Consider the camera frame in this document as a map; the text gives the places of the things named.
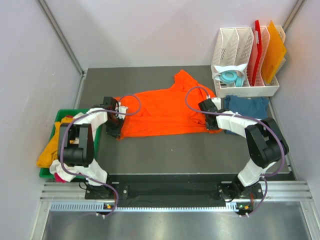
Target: green plastic bin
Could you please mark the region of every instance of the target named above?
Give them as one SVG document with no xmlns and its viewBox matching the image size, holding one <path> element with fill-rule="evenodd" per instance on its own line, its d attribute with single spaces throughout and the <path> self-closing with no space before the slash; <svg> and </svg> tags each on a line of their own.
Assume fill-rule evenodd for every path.
<svg viewBox="0 0 320 240">
<path fill-rule="evenodd" d="M 75 116 L 78 113 L 86 113 L 89 109 L 61 109 L 57 112 L 56 117 L 54 122 L 60 122 L 61 119 L 63 119 L 65 116 Z M 97 157 L 98 154 L 98 148 L 99 148 L 99 140 L 100 140 L 100 135 L 101 135 L 101 129 L 102 126 L 98 127 L 98 129 L 96 130 L 95 133 L 95 139 L 94 139 L 94 157 Z M 56 127 L 53 125 L 53 129 L 51 132 L 51 136 L 50 139 L 52 139 L 52 137 L 54 136 L 56 131 Z M 49 168 L 41 168 L 40 169 L 40 173 L 39 173 L 40 178 L 44 178 L 44 179 L 54 179 L 55 177 L 50 173 Z"/>
</svg>

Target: orange t-shirt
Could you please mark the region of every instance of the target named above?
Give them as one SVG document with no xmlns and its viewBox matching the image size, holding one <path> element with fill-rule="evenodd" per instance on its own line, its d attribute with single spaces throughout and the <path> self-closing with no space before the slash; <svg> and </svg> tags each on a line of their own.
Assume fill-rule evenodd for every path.
<svg viewBox="0 0 320 240">
<path fill-rule="evenodd" d="M 147 137 L 190 133 L 219 133 L 221 130 L 207 130 L 205 115 L 192 111 L 185 103 L 187 91 L 195 86 L 204 87 L 213 98 L 215 94 L 199 84 L 187 72 L 181 70 L 174 76 L 174 84 L 168 89 L 136 93 L 140 99 L 141 110 L 126 116 L 120 139 L 126 137 Z M 188 96 L 188 103 L 200 109 L 198 103 L 206 99 L 204 90 L 196 88 Z M 134 97 L 126 96 L 121 105 L 128 107 L 127 113 L 135 112 L 139 103 Z"/>
</svg>

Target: metal floor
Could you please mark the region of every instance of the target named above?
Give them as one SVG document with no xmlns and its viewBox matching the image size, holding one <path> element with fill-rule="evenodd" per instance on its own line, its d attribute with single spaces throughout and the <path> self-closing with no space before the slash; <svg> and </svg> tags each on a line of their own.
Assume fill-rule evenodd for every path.
<svg viewBox="0 0 320 240">
<path fill-rule="evenodd" d="M 79 108 L 100 104 L 104 96 L 167 89 L 181 69 L 214 90 L 210 66 L 89 68 Z M 247 141 L 238 135 L 192 133 L 118 141 L 105 134 L 105 129 L 97 157 L 110 174 L 235 174 L 248 160 Z M 278 164 L 269 171 L 274 172 Z M 288 166 L 282 172 L 288 173 Z"/>
<path fill-rule="evenodd" d="M 116 212 L 105 220 L 77 219 L 83 214 L 50 212 L 43 240 L 311 240 L 299 202 L 266 202 L 250 218 L 233 212 Z"/>
</svg>

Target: black cable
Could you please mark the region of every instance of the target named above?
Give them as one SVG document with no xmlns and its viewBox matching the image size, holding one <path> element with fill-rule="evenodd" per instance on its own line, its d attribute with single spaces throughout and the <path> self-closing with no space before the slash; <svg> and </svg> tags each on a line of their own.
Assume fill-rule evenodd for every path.
<svg viewBox="0 0 320 240">
<path fill-rule="evenodd" d="M 79 182 L 79 188 L 81 188 L 81 189 L 83 189 L 83 190 L 87 190 L 86 188 L 83 188 L 83 187 L 81 186 L 81 183 L 84 183 L 84 185 L 85 185 L 86 187 L 88 187 L 85 181 L 80 181 L 80 182 Z"/>
</svg>

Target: white plastic file organizer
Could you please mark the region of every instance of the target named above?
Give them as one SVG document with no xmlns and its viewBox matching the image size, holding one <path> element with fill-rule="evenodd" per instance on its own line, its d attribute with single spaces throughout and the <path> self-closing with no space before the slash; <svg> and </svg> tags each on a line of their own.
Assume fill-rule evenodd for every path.
<svg viewBox="0 0 320 240">
<path fill-rule="evenodd" d="M 277 27 L 279 35 L 284 41 L 286 35 L 282 27 Z M 214 49 L 214 54 L 211 63 L 211 71 L 213 66 L 228 66 L 240 65 L 249 62 L 252 45 L 253 45 L 253 31 L 250 27 L 236 27 L 236 28 L 220 28 L 217 42 Z M 262 38 L 262 56 L 261 64 L 266 54 L 269 44 L 270 35 L 266 27 L 261 28 Z M 265 85 L 261 78 L 261 65 L 258 68 L 255 86 L 250 86 L 248 78 L 242 87 L 235 87 L 235 84 L 224 84 L 218 80 L 213 80 L 214 88 L 217 97 L 224 98 L 227 95 L 236 95 L 239 97 L 271 97 L 279 88 L 277 78 L 274 77 L 269 85 Z"/>
</svg>

